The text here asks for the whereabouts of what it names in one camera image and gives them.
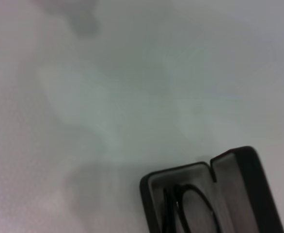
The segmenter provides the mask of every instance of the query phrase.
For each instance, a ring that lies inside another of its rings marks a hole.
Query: white surface
[[[284,1],[0,0],[0,233],[146,233],[143,175],[244,145],[284,225]]]

